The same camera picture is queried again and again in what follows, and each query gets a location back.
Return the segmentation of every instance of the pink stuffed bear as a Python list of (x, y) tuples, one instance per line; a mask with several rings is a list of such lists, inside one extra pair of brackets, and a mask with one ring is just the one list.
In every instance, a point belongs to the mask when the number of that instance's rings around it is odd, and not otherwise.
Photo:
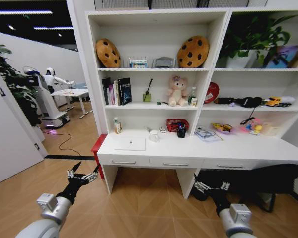
[(167, 92), (169, 97), (169, 105), (174, 107), (177, 104), (180, 106), (187, 106), (188, 101), (183, 97), (187, 96), (187, 92), (185, 91), (188, 84), (188, 80), (186, 78), (180, 78), (179, 76), (173, 76), (170, 78), (169, 85), (170, 88)]

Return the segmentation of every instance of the red basket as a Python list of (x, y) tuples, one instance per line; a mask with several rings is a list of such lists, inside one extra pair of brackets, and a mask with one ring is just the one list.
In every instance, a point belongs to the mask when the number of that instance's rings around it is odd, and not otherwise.
[(166, 126), (168, 128), (168, 131), (169, 132), (177, 132), (178, 125), (172, 125), (172, 124), (179, 123), (179, 122), (184, 123), (186, 129), (189, 128), (189, 123), (185, 119), (167, 119), (167, 121), (166, 121), (165, 124), (166, 124)]

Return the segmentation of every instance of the white desk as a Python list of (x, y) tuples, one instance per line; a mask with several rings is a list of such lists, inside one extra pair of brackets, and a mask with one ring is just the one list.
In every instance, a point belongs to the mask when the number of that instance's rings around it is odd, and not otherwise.
[[(251, 170), (268, 165), (298, 164), (298, 148), (288, 142), (264, 135), (243, 132), (222, 135), (224, 141), (205, 143), (197, 136), (177, 138), (176, 133), (159, 133), (160, 142), (148, 140), (146, 130), (125, 130), (111, 133), (97, 155), (103, 167), (109, 193), (111, 193), (118, 167), (144, 167), (176, 169), (184, 198), (193, 186), (193, 173), (200, 169)], [(145, 151), (115, 150), (120, 137), (145, 137)]]
[(74, 106), (71, 107), (69, 97), (78, 97), (81, 109), (83, 111), (83, 115), (80, 116), (79, 118), (83, 118), (85, 115), (92, 112), (92, 111), (86, 112), (85, 107), (84, 107), (84, 103), (83, 103), (83, 100), (82, 100), (82, 97), (87, 97), (88, 96), (88, 90), (87, 89), (73, 89), (73, 88), (64, 89), (64, 90), (56, 91), (56, 92), (52, 93), (51, 95), (52, 96), (64, 96), (65, 99), (66, 99), (67, 105), (68, 105), (67, 111), (74, 107)]

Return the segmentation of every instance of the ceiling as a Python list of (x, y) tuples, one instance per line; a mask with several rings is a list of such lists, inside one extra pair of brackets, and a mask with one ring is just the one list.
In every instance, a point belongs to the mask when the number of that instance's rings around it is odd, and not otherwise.
[(33, 28), (34, 26), (72, 27), (65, 0), (0, 1), (0, 10), (50, 10), (53, 14), (0, 15), (0, 32), (51, 45), (62, 45), (65, 48), (74, 45), (72, 48), (76, 48), (73, 30), (35, 30)]

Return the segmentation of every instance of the round brown cushion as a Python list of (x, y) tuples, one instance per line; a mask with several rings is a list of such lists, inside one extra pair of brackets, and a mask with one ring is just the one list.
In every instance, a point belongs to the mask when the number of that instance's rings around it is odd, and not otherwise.
[(193, 36), (185, 41), (178, 51), (179, 68), (197, 68), (208, 56), (209, 42), (203, 36)]
[(97, 41), (96, 51), (100, 61), (106, 68), (120, 68), (120, 54), (116, 46), (108, 39)]

